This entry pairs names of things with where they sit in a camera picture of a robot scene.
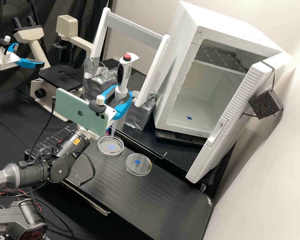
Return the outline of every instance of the black table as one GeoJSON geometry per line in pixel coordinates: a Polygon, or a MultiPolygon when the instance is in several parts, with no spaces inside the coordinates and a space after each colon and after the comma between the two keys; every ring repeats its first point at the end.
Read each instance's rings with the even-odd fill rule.
{"type": "MultiPolygon", "coordinates": [[[[76,124],[60,130],[40,142],[33,150],[34,158],[43,146],[55,146],[60,140],[77,129],[76,124]]],[[[92,176],[86,157],[80,156],[64,181],[74,191],[85,194],[97,203],[97,210],[109,209],[136,226],[155,240],[200,240],[212,211],[211,199],[200,190],[181,181],[156,165],[157,158],[146,149],[143,153],[152,161],[151,172],[143,177],[129,173],[124,165],[126,157],[133,153],[123,136],[125,147],[118,156],[105,156],[90,139],[85,153],[90,156],[96,174],[89,182],[79,187],[92,176]]]]}

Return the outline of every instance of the blue cross marker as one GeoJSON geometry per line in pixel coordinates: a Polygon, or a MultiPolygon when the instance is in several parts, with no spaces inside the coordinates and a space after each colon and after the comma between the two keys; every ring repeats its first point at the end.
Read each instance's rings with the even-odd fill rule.
{"type": "Polygon", "coordinates": [[[107,145],[107,147],[110,149],[110,150],[113,150],[115,148],[114,145],[107,145]]]}

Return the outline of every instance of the pipette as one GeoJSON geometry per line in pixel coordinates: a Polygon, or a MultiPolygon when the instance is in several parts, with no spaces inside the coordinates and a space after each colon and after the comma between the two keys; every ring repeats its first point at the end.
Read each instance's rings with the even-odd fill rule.
{"type": "Polygon", "coordinates": [[[118,120],[114,120],[114,122],[112,123],[111,138],[113,138],[114,133],[115,133],[115,131],[116,131],[117,121],[118,121],[118,120]]]}

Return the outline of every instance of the robotic arm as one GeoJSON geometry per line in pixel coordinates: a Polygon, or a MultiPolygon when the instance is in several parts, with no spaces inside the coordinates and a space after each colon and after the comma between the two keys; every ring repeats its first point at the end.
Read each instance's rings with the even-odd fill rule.
{"type": "Polygon", "coordinates": [[[47,181],[57,183],[66,179],[71,167],[90,141],[80,131],[72,132],[61,141],[53,152],[40,161],[27,165],[26,162],[9,163],[0,171],[0,187],[17,190],[47,181]]]}
{"type": "MultiPolygon", "coordinates": [[[[0,171],[0,187],[17,190],[47,181],[60,182],[69,176],[71,167],[89,144],[89,139],[83,133],[71,132],[57,144],[51,154],[44,155],[40,161],[30,165],[25,162],[6,165],[0,171]]],[[[36,210],[32,199],[15,201],[7,208],[0,209],[1,239],[39,239],[46,230],[47,224],[36,210]]]]}

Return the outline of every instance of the black cloth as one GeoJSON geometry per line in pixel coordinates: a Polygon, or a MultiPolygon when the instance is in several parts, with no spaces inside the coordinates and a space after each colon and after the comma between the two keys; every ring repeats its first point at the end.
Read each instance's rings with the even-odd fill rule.
{"type": "MultiPolygon", "coordinates": [[[[0,94],[0,169],[23,160],[24,150],[31,147],[48,119],[49,112],[21,89],[0,94]]],[[[53,117],[38,142],[68,124],[53,117]]]]}

